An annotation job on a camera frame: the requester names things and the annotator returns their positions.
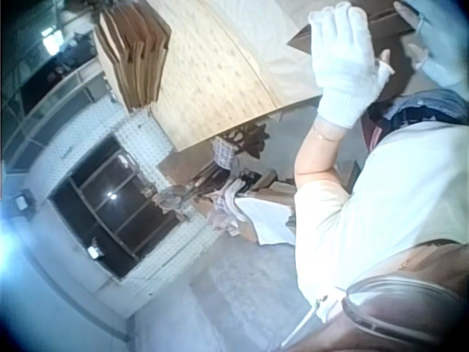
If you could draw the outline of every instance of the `pegboard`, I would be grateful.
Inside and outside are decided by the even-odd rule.
[[[115,135],[158,190],[170,186],[157,168],[172,149],[164,132],[147,111],[140,111],[129,118],[119,104],[105,96],[66,125],[32,166],[25,187],[31,189],[38,207],[45,204],[73,167],[110,133]],[[121,282],[114,280],[116,285],[97,290],[94,294],[119,314],[129,317],[154,297],[165,283],[181,274],[220,235],[207,226],[207,220],[193,207],[188,206],[186,212],[190,220],[171,231]],[[60,250],[73,251],[73,248]]]

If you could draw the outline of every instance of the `bracelet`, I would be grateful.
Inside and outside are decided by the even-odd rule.
[[[324,136],[314,127],[314,123],[313,123],[312,129],[313,129],[313,131],[316,133],[316,135],[317,135],[320,139],[324,139],[325,141],[328,141],[328,142],[337,143],[337,142],[340,142],[340,141],[343,139],[343,138],[341,138],[341,139],[329,139],[329,138],[324,137]]]

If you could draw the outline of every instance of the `white wall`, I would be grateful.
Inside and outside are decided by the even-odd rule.
[[[121,317],[62,276],[64,288],[74,297],[65,293],[23,246],[14,227],[3,224],[0,230],[4,247],[1,320],[22,348],[47,352],[128,350],[125,321]],[[100,317],[90,317],[91,312],[77,298],[86,299],[88,308],[94,306],[93,313]]]
[[[47,252],[48,257],[53,258],[49,261],[56,263],[55,266],[63,267],[94,297],[128,318],[184,271],[219,233],[212,231],[205,218],[189,208],[190,221],[174,229],[121,282],[93,262],[61,220],[48,196],[110,133],[114,133],[158,190],[169,186],[157,170],[159,162],[171,151],[171,143],[163,131],[146,111],[127,117],[121,106],[106,96],[65,126],[31,168],[24,187],[36,197],[38,212],[31,222],[34,231],[25,243],[38,260],[45,260],[41,253]],[[54,265],[50,267],[53,275]]]

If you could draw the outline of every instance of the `plywood board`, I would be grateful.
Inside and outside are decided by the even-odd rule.
[[[203,1],[148,3],[171,28],[152,113],[178,150],[280,107],[245,49]]]

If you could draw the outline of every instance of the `paper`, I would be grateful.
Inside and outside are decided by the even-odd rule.
[[[256,198],[237,198],[236,206],[249,217],[257,232],[259,244],[289,243],[295,245],[295,235],[286,226],[292,210],[286,205]]]

